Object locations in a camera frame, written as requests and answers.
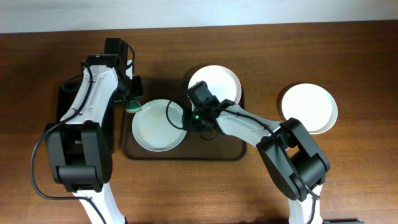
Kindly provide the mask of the white plate top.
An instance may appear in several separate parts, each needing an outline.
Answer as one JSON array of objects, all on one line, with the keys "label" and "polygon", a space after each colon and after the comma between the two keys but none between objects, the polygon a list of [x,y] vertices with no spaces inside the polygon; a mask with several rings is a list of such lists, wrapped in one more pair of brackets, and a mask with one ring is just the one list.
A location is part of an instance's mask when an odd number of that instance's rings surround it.
[{"label": "white plate top", "polygon": [[230,69],[221,65],[209,65],[200,68],[191,77],[188,88],[204,81],[210,92],[217,97],[219,101],[225,99],[239,104],[242,97],[242,87],[239,78]]}]

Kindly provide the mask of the green scrubbing sponge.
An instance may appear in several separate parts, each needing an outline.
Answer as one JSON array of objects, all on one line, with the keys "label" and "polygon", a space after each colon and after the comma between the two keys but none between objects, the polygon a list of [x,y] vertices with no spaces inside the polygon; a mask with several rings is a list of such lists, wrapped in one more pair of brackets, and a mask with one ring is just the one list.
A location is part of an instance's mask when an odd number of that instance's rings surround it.
[{"label": "green scrubbing sponge", "polygon": [[131,100],[126,103],[127,113],[134,114],[142,110],[142,105],[137,100]]}]

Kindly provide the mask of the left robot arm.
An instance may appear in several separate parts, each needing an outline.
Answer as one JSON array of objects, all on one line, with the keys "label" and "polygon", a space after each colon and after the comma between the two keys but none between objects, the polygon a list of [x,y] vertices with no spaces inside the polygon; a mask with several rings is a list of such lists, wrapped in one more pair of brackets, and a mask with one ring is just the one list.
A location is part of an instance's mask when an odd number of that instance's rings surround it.
[{"label": "left robot arm", "polygon": [[109,181],[113,171],[114,108],[143,96],[134,75],[132,47],[107,38],[104,51],[81,62],[75,98],[61,110],[58,123],[48,124],[40,142],[46,145],[52,177],[79,200],[92,223],[126,223]]}]

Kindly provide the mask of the white plate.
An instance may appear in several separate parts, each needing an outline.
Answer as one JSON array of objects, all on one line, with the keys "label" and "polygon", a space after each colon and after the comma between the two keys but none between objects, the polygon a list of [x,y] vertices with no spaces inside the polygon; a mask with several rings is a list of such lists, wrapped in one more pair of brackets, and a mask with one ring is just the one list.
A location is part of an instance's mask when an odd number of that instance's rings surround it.
[{"label": "white plate", "polygon": [[239,104],[242,97],[242,87],[239,78],[230,69],[221,65],[209,65],[200,68],[191,77],[188,88],[204,81],[210,92],[217,97],[219,101],[225,99]]},{"label": "white plate", "polygon": [[310,134],[329,131],[338,118],[338,107],[323,87],[300,83],[288,88],[280,100],[282,116],[299,120]]}]

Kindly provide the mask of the pale blue plate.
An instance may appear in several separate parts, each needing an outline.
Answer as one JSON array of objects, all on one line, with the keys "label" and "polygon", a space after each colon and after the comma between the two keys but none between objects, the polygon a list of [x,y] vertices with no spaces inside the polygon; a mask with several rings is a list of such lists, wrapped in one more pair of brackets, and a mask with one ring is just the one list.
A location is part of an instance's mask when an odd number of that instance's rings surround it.
[{"label": "pale blue plate", "polygon": [[152,100],[142,106],[132,120],[132,134],[137,143],[152,152],[177,147],[185,138],[182,129],[183,109],[165,99]]}]

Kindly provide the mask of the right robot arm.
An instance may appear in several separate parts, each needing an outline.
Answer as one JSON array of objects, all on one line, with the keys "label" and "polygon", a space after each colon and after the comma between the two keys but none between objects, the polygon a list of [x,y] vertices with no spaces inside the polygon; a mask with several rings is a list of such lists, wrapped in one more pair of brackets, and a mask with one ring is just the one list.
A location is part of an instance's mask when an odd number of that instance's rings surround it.
[{"label": "right robot arm", "polygon": [[219,101],[200,81],[187,90],[193,111],[184,111],[183,129],[236,137],[257,148],[276,187],[288,198],[289,223],[323,223],[320,192],[330,162],[304,125],[295,118],[272,121]]}]

